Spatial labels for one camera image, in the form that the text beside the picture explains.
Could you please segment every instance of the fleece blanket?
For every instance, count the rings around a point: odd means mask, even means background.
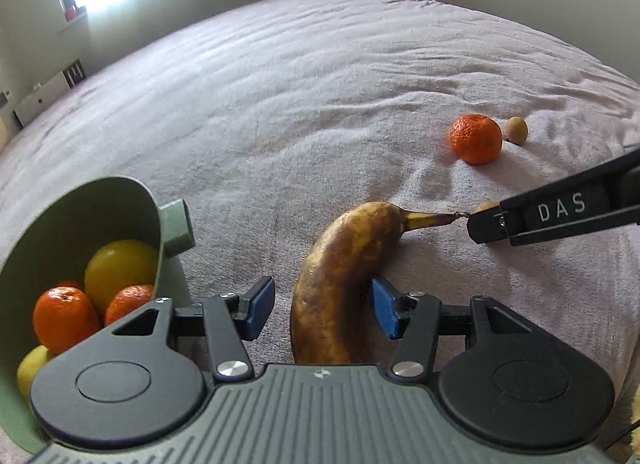
[[[523,116],[529,139],[469,166],[445,140],[467,112]],[[621,155],[639,126],[640,86],[522,25],[432,0],[268,0],[140,50],[23,130],[0,155],[0,257],[76,185],[135,177],[190,207],[197,246],[181,258],[196,302],[273,275],[275,309],[248,351],[258,368],[290,362],[298,270],[342,212],[473,210]],[[636,372],[639,252],[635,226],[510,247],[476,245],[457,221],[407,234],[385,276],[449,304],[492,295],[593,358],[620,394]],[[460,350],[443,341],[438,364]],[[2,464],[27,458],[0,441]]]

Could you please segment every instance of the red object on window sill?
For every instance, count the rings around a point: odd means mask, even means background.
[[[76,7],[71,6],[65,10],[65,19],[67,21],[75,20],[76,17],[78,17],[78,11],[76,10]]]

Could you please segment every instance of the green bucket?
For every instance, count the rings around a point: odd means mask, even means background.
[[[158,249],[154,297],[190,304],[178,254],[194,246],[183,200],[159,207],[149,190],[128,177],[88,182],[47,208],[24,232],[0,272],[0,426],[21,448],[44,446],[15,381],[18,364],[39,342],[31,313],[38,297],[63,280],[84,281],[84,268],[102,246],[133,238]]]

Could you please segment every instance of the bed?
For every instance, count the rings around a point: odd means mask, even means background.
[[[444,140],[461,113],[529,123],[523,146],[472,167]],[[351,206],[473,210],[640,142],[640,86],[572,46],[433,0],[267,0],[203,21],[73,89],[0,154],[0,257],[69,189],[135,177],[184,198],[195,301],[277,283],[264,362],[290,362],[301,262]],[[464,221],[407,234],[385,276],[449,304],[487,293],[593,358],[622,394],[636,383],[640,229],[527,247],[476,245]],[[390,343],[378,337],[384,360]],[[442,343],[438,364],[462,349]],[[0,462],[27,454],[0,436]]]

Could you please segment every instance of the banana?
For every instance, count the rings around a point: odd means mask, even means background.
[[[371,276],[380,272],[403,233],[462,217],[468,213],[417,213],[386,202],[368,202],[340,216],[300,270],[290,314],[295,362],[370,362],[361,312]]]

